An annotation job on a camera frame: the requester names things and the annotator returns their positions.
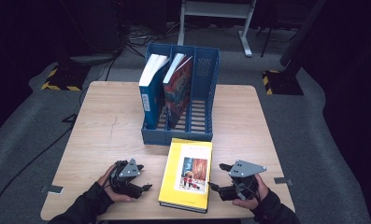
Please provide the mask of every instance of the yellow book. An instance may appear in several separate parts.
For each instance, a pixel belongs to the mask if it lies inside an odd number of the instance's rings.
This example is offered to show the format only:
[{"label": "yellow book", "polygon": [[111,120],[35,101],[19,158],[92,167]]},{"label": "yellow book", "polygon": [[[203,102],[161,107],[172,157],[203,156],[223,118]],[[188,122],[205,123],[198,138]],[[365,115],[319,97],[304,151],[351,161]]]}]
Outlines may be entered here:
[{"label": "yellow book", "polygon": [[159,203],[206,213],[212,143],[173,138],[164,170]]}]

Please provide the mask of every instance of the gray carpet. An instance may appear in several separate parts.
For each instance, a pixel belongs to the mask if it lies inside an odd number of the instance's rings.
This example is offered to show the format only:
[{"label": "gray carpet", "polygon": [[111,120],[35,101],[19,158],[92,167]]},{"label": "gray carpet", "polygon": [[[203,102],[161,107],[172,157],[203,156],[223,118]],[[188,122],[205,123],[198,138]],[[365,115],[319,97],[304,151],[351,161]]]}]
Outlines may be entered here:
[{"label": "gray carpet", "polygon": [[[267,95],[262,72],[283,70],[279,58],[288,42],[270,41],[260,57],[266,33],[255,37],[250,30],[248,40],[253,57],[244,55],[237,30],[190,30],[184,45],[219,48],[221,70],[219,84],[252,85],[256,88],[273,142],[289,186],[296,214],[302,223],[371,223],[359,183],[344,162],[322,116],[324,92],[301,70],[297,79],[304,96]],[[285,40],[291,32],[275,31],[272,38]],[[157,43],[176,44],[173,35]],[[136,48],[145,54],[145,47]],[[29,82],[33,94],[13,112],[0,129],[0,191],[38,153],[53,143],[68,127],[62,119],[78,113],[90,82],[97,80],[138,81],[145,61],[129,49],[112,65],[107,76],[105,64],[93,67],[84,83],[85,92],[41,90],[50,64]],[[39,190],[51,184],[61,157],[67,133],[35,160],[0,198],[0,223],[46,223],[40,211],[46,194]]]}]

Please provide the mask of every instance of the black equipment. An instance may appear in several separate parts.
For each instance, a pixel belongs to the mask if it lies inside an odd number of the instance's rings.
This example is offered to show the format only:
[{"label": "black equipment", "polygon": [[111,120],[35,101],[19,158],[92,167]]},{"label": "black equipment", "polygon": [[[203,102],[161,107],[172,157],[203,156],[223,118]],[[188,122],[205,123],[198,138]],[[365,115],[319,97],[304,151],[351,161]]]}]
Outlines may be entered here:
[{"label": "black equipment", "polygon": [[229,172],[233,185],[221,188],[210,182],[208,182],[208,184],[212,190],[220,194],[223,201],[254,198],[258,191],[258,182],[255,178],[255,174],[266,171],[266,167],[264,166],[241,160],[237,160],[234,165],[221,163],[220,168]]},{"label": "black equipment", "polygon": [[152,187],[152,185],[139,187],[130,183],[130,181],[139,176],[139,171],[144,168],[143,165],[137,165],[135,159],[117,161],[115,164],[116,166],[109,177],[110,186],[115,193],[125,194],[137,199],[142,192],[148,191]]}]

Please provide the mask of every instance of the book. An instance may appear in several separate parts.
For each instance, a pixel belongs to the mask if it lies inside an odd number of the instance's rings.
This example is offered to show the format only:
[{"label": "book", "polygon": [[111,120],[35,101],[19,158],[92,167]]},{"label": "book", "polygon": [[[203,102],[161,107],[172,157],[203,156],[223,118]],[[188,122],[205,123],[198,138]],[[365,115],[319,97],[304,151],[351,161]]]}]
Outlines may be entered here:
[{"label": "book", "polygon": [[175,128],[190,102],[193,57],[176,54],[168,69],[163,85],[167,106],[167,123]]},{"label": "book", "polygon": [[206,213],[211,157],[211,142],[173,138],[159,193],[160,205]]},{"label": "book", "polygon": [[139,90],[147,129],[156,129],[159,117],[165,112],[163,78],[169,68],[165,55],[151,54],[139,79]]}]

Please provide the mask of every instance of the sleeve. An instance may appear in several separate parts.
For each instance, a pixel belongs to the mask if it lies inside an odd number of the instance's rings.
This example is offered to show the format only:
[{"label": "sleeve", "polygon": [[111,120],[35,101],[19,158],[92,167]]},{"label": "sleeve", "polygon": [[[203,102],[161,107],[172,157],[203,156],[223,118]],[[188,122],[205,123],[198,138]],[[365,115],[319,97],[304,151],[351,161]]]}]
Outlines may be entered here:
[{"label": "sleeve", "polygon": [[255,215],[254,220],[261,223],[265,218],[272,224],[300,224],[293,210],[282,204],[278,195],[270,189],[261,204],[251,212]]},{"label": "sleeve", "polygon": [[75,202],[62,214],[54,217],[49,224],[83,224],[104,214],[114,202],[101,186],[95,182],[88,191],[78,196]]}]

